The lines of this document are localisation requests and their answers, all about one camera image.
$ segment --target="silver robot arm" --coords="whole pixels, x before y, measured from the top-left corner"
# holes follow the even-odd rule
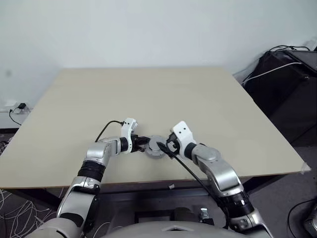
[[[78,175],[57,210],[57,217],[45,222],[28,238],[79,238],[93,228],[101,180],[110,157],[120,152],[144,151],[140,145],[149,141],[132,133],[136,126],[135,119],[127,118],[122,123],[121,137],[104,138],[90,145]]]
[[[220,152],[197,144],[184,121],[174,126],[171,132],[165,146],[171,153],[169,156],[180,155],[183,159],[188,158],[207,175],[213,198],[228,217],[230,228],[251,237],[261,234],[272,238],[259,211],[252,206],[236,172],[221,157]]]

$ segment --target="black cable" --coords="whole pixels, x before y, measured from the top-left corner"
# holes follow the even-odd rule
[[[214,195],[212,194],[212,192],[210,192],[210,190],[206,187],[206,185],[204,185],[204,183],[197,177],[196,174],[194,174],[193,171],[190,170],[190,168],[188,168],[180,159],[177,158],[176,155],[174,155],[174,158],[197,180],[197,182],[203,187],[204,190],[206,190],[206,192],[212,197],[214,198]]]
[[[175,154],[173,154],[173,157],[196,179],[196,181],[203,187],[203,189],[208,193],[208,195],[214,199],[214,201],[217,203],[217,205],[225,214],[226,224],[224,225],[223,228],[228,229],[229,228],[229,214],[227,209],[219,205],[218,199],[214,196],[212,192],[210,192],[207,186],[204,185],[204,183],[197,177],[197,175],[194,174],[194,172],[190,170],[190,168],[188,168]]]
[[[13,118],[11,117],[11,113],[14,112],[17,108],[15,108],[14,110],[10,109],[9,111],[9,117],[11,118],[12,121],[14,121],[15,123],[17,123],[18,125],[21,125],[20,123],[18,123],[17,121],[13,120]]]
[[[311,51],[308,47],[306,46],[287,46],[287,45],[279,45],[279,46],[275,46],[271,49],[269,49],[268,51],[272,51],[274,50],[275,48],[279,48],[279,47],[284,47],[283,49],[277,49],[276,51],[280,51],[280,50],[284,50],[284,49],[287,49],[287,48],[291,48],[292,50],[295,50],[296,48],[305,48],[307,49],[308,51]]]
[[[279,48],[279,47],[289,47],[289,46],[286,46],[286,45],[279,45],[279,46],[275,46],[275,47],[273,47],[273,48],[269,49],[268,51],[272,51],[272,50],[274,50],[275,48]]]
[[[119,123],[120,125],[123,125],[124,122],[119,122],[117,120],[111,120],[107,123],[107,125],[105,125],[105,127],[103,128],[103,130],[100,132],[100,134],[97,136],[97,139],[95,140],[95,142],[98,142],[100,136],[103,134],[103,132],[105,131],[105,129],[113,122]]]
[[[310,199],[310,200],[307,200],[307,201],[304,201],[304,202],[297,203],[296,205],[294,205],[294,206],[289,210],[288,215],[287,215],[287,228],[289,229],[289,231],[291,232],[291,234],[293,235],[294,238],[296,238],[296,236],[294,235],[294,233],[293,233],[293,231],[292,231],[292,229],[291,229],[291,226],[289,225],[289,218],[290,218],[290,216],[291,216],[292,211],[293,211],[297,206],[299,206],[299,205],[302,205],[302,204],[307,203],[307,202],[312,202],[312,201],[315,201],[315,200],[316,200],[316,198]]]

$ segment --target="power adapter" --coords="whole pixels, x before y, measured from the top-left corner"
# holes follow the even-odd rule
[[[19,106],[18,106],[18,108],[21,109],[21,110],[24,109],[25,107],[26,107],[25,103],[20,103]]]

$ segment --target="metal disk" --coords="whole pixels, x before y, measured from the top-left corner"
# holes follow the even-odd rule
[[[161,142],[165,145],[166,139],[159,135],[152,135],[145,148],[145,152],[152,158],[161,158],[165,155],[165,153],[158,147],[157,142]]]

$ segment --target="wooden table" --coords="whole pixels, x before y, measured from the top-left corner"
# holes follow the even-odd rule
[[[220,67],[64,69],[0,157],[0,187],[68,186],[103,126],[127,117],[138,121],[139,136],[167,137],[186,121],[195,140],[218,149],[240,177],[303,167],[252,98]],[[113,124],[103,137],[119,135]],[[191,161],[185,163],[206,178]],[[135,152],[111,158],[103,183],[189,179],[177,161]]]

